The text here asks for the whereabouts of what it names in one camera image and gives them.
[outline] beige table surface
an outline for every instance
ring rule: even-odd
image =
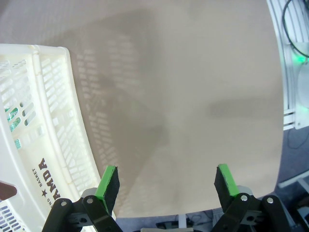
[[[219,207],[216,166],[276,184],[282,80],[265,0],[1,1],[0,43],[64,46],[118,217]]]

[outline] laundry basket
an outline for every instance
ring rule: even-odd
[[[56,199],[100,180],[68,50],[0,44],[0,94],[0,182],[17,189],[0,202],[0,231],[41,231]]]

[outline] blue floor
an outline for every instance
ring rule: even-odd
[[[278,175],[278,183],[309,170],[309,127],[283,132],[282,157]],[[291,206],[305,191],[297,185],[287,189],[275,189],[286,206]],[[212,210],[187,214],[194,223],[194,229],[209,232],[212,229]],[[141,228],[156,228],[156,223],[174,221],[176,215],[164,217],[117,218],[118,225],[124,232],[134,232]]]

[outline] silver bolt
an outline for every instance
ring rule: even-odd
[[[274,203],[274,199],[272,199],[271,197],[268,197],[267,198],[267,202],[270,203],[270,204],[273,204]]]
[[[242,195],[240,199],[245,202],[248,199],[248,197],[246,195]]]
[[[88,204],[91,204],[92,202],[93,202],[93,199],[92,199],[92,198],[87,199],[87,203],[88,203]]]

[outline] black star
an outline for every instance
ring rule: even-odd
[[[42,190],[42,196],[46,197],[47,192]]]

